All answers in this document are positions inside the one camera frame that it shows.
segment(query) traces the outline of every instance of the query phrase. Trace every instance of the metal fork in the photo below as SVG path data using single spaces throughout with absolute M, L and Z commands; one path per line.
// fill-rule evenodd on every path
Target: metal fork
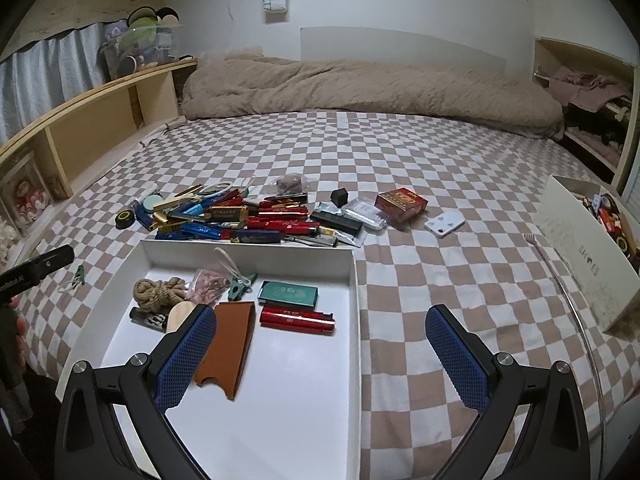
M 571 314 L 574 317 L 574 321 L 578 327 L 578 332 L 580 333 L 580 337 L 582 338 L 582 343 L 584 344 L 584 348 L 587 353 L 587 361 L 589 362 L 589 368 L 591 369 L 591 374 L 593 375 L 593 381 L 596 384 L 596 396 L 598 397 L 598 412 L 600 413 L 600 462 L 598 465 L 598 477 L 597 477 L 598 480 L 600 480 L 600 478 L 602 477 L 602 469 L 604 467 L 606 422 L 605 422 L 605 411 L 604 411 L 604 399 L 602 397 L 602 384 L 600 383 L 600 375 L 598 373 L 598 369 L 596 368 L 596 361 L 593 357 L 593 351 L 591 349 L 589 339 L 587 338 L 587 332 L 584 329 L 582 318 L 580 317 L 580 314 L 578 314 L 578 309 L 575 306 L 574 300 L 572 300 L 571 295 L 569 294 L 569 291 L 566 289 L 566 286 L 564 285 L 564 281 L 556 271 L 556 268 L 551 263 L 551 261 L 549 261 L 545 251 L 542 249 L 542 247 L 540 247 L 540 245 L 536 240 L 536 237 L 532 233 L 524 233 L 524 239 L 527 243 L 533 245 L 536 248 L 536 250 L 542 257 L 542 260 L 551 271 L 551 275 L 554 277 L 554 279 L 556 280 L 556 283 L 560 287 L 560 290 L 562 291 L 562 295 L 564 296 L 566 302 L 568 303 L 569 308 L 571 310 Z

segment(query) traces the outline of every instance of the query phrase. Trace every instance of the silver screw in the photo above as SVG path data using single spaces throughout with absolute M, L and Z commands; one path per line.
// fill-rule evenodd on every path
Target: silver screw
M 558 361 L 556 363 L 556 370 L 558 370 L 561 374 L 567 374 L 569 373 L 569 370 L 571 370 L 571 367 L 564 361 Z
M 147 355 L 145 353 L 140 352 L 139 354 L 135 354 L 129 359 L 129 362 L 134 366 L 142 366 L 146 363 Z
M 502 366 L 511 366 L 513 364 L 512 355 L 507 354 L 506 352 L 500 352 L 497 359 Z
M 76 374 L 81 374 L 85 370 L 86 370 L 86 361 L 78 361 L 76 364 L 74 364 L 74 372 Z

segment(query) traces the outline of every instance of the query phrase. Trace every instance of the small green rectangular box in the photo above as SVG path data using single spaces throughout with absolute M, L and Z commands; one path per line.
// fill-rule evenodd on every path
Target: small green rectangular box
M 258 294 L 258 303 L 269 303 L 282 308 L 313 310 L 317 299 L 318 289 L 314 286 L 283 282 L 264 282 Z

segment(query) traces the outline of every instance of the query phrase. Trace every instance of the white wall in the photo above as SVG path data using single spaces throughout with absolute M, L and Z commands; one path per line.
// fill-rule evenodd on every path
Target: white wall
M 609 0 L 533 0 L 537 38 L 569 41 L 638 64 L 638 44 Z
M 290 0 L 285 22 L 266 23 L 262 0 L 165 0 L 184 25 L 182 49 L 199 55 L 260 45 L 300 59 L 300 28 L 342 25 L 417 32 L 507 59 L 509 72 L 532 63 L 533 5 L 527 0 Z

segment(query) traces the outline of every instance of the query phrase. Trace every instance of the curtain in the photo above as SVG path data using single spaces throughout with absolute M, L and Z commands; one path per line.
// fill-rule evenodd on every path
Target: curtain
M 104 24 L 37 41 L 0 64 L 0 144 L 52 108 L 107 82 Z

